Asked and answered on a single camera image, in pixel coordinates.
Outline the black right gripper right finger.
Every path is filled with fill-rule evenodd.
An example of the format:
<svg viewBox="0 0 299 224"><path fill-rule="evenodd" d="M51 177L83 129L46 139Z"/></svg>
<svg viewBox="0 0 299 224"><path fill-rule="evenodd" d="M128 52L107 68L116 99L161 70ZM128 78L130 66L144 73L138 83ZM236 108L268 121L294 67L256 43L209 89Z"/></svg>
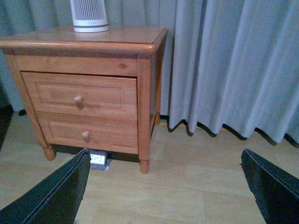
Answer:
<svg viewBox="0 0 299 224"><path fill-rule="evenodd" d="M244 149L241 167L267 224L299 222L299 180L255 152Z"/></svg>

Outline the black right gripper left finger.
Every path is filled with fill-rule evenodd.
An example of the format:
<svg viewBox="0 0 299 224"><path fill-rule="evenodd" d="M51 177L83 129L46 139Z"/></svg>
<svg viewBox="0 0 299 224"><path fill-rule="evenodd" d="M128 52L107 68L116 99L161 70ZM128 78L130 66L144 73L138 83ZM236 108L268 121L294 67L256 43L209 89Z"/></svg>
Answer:
<svg viewBox="0 0 299 224"><path fill-rule="evenodd" d="M0 211L2 224L72 224L85 192L90 152L72 159Z"/></svg>

